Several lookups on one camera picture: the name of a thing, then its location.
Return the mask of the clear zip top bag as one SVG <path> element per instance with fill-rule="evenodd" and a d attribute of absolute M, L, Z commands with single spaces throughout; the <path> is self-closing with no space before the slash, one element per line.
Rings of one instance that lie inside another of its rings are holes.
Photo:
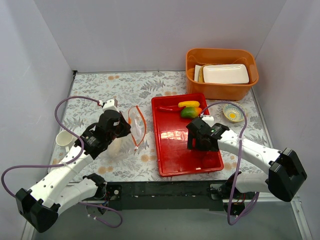
<path fill-rule="evenodd" d="M 121 149 L 116 157 L 109 157 L 106 150 L 106 156 L 115 161 L 120 161 L 135 154 L 139 146 L 143 143 L 147 132 L 146 119 L 137 105 L 126 110 L 123 116 L 131 126 L 131 133 L 121 137 Z"/>

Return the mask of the green orange mango toy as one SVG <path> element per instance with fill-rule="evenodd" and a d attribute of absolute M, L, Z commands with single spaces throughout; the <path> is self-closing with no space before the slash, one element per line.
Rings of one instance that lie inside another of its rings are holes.
<path fill-rule="evenodd" d="M 197 118 L 202 112 L 200 107 L 185 107 L 181 110 L 180 116 L 184 119 Z"/>

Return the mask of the yellow corn toy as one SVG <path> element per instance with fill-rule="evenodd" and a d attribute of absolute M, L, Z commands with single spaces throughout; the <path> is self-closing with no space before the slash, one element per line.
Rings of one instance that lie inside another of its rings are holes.
<path fill-rule="evenodd" d="M 179 108 L 198 108 L 200 103 L 195 100 L 182 101 L 178 103 Z"/>

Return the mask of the red pomegranate toy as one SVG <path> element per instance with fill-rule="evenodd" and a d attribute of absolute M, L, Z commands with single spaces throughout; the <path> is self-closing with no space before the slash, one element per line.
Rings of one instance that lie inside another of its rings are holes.
<path fill-rule="evenodd" d="M 202 160 L 202 168 L 203 169 L 211 169 L 214 168 L 216 165 L 216 153 L 215 152 L 207 152 Z"/>

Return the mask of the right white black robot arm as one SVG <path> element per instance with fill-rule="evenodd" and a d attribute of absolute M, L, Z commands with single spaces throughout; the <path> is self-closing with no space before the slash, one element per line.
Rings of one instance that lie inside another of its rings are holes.
<path fill-rule="evenodd" d="M 186 128 L 188 149 L 229 152 L 261 170 L 259 173 L 237 170 L 216 190 L 220 196 L 237 199 L 245 193 L 260 192 L 290 202 L 307 179 L 297 153 L 290 148 L 280 151 L 240 138 L 229 127 L 214 123 L 209 115 L 194 118 Z"/>

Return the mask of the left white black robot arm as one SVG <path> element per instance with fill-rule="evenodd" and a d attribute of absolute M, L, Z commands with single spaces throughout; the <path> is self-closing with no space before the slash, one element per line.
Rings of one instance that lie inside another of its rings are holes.
<path fill-rule="evenodd" d="M 105 198 L 107 182 L 92 173 L 71 187 L 70 181 L 89 165 L 100 153 L 107 150 L 116 138 L 129 135 L 131 126 L 114 106 L 103 108 L 98 122 L 91 124 L 76 140 L 61 161 L 41 181 L 30 189 L 15 194 L 19 213 L 39 232 L 47 231 L 58 216 L 68 208 L 88 198 Z"/>

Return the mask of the red plastic tray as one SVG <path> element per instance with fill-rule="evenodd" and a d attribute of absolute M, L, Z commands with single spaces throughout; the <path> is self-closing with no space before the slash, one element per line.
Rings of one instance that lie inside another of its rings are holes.
<path fill-rule="evenodd" d="M 158 106 L 178 106 L 183 101 L 198 101 L 200 108 L 207 107 L 202 93 L 154 97 L 151 100 L 153 128 L 157 152 L 159 174 L 162 177 L 200 174 L 221 171 L 224 168 L 221 153 L 216 154 L 215 167 L 203 168 L 203 156 L 212 151 L 189 150 L 187 148 L 188 129 L 191 122 L 182 118 L 179 112 L 162 112 Z"/>

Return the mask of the white cup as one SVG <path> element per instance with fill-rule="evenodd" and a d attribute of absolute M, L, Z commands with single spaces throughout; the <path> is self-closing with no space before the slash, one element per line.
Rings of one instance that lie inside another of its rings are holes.
<path fill-rule="evenodd" d="M 70 151 L 70 148 L 73 146 L 75 139 L 71 133 L 63 130 L 57 134 L 55 142 L 58 146 L 64 147 L 65 151 L 68 153 Z"/>

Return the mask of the red chili pepper toy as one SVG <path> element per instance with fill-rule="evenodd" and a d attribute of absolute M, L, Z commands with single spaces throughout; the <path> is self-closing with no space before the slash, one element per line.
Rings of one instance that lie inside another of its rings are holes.
<path fill-rule="evenodd" d="M 158 106 L 157 110 L 160 112 L 166 112 L 166 113 L 179 113 L 181 112 L 185 106 L 178 107 L 178 106 Z"/>

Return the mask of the small patterned bowl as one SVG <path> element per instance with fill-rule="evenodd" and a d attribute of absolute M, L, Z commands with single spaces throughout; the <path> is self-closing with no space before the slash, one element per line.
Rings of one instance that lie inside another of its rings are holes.
<path fill-rule="evenodd" d="M 226 103 L 222 108 L 223 115 L 233 123 L 242 122 L 245 119 L 245 109 L 239 103 Z"/>

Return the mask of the yellow plates in bin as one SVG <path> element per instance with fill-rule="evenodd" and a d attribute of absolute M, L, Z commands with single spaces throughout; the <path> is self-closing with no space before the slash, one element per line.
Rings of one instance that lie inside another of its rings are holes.
<path fill-rule="evenodd" d="M 206 67 L 207 64 L 205 65 L 195 65 L 194 68 L 194 81 L 199 82 L 199 83 L 204 83 L 205 82 L 205 77 L 204 77 L 204 67 Z"/>

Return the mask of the white rectangular plate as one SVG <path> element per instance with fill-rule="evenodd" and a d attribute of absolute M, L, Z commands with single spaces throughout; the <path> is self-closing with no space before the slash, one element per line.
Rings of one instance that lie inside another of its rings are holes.
<path fill-rule="evenodd" d="M 250 79 L 244 64 L 206 65 L 203 81 L 212 84 L 248 84 Z"/>

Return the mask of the orange plastic bin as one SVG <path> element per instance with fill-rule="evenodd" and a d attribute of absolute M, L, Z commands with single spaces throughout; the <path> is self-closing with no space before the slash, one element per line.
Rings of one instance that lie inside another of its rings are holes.
<path fill-rule="evenodd" d="M 194 80 L 195 66 L 243 64 L 246 67 L 249 83 L 219 84 Z M 254 56 L 243 49 L 193 48 L 185 57 L 186 91 L 189 94 L 202 93 L 210 100 L 243 99 L 251 88 L 258 83 L 259 73 Z"/>

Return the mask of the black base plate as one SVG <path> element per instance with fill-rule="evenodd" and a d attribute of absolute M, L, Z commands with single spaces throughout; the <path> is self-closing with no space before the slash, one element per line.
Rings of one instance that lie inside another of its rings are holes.
<path fill-rule="evenodd" d="M 224 180 L 109 182 L 106 196 L 88 197 L 90 203 L 122 210 L 225 211 L 230 189 Z"/>

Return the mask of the aluminium frame rail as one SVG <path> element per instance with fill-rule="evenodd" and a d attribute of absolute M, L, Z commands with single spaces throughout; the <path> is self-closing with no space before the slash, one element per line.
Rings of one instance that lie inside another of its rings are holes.
<path fill-rule="evenodd" d="M 46 183 L 41 181 L 32 186 L 30 191 L 36 200 L 42 200 L 44 206 L 51 207 L 53 204 L 63 205 L 67 200 L 80 202 L 89 197 L 101 199 L 106 196 L 107 184 L 104 180 L 94 182 L 88 178 L 73 185 L 63 182 Z M 226 181 L 224 185 L 230 189 L 229 196 L 234 198 L 241 194 L 270 193 L 284 202 L 290 202 L 299 188 L 291 183 L 276 183 L 268 179 L 264 179 L 262 182 L 255 182 L 253 179 L 242 182 L 241 179 L 238 179 L 235 187 L 229 181 Z"/>

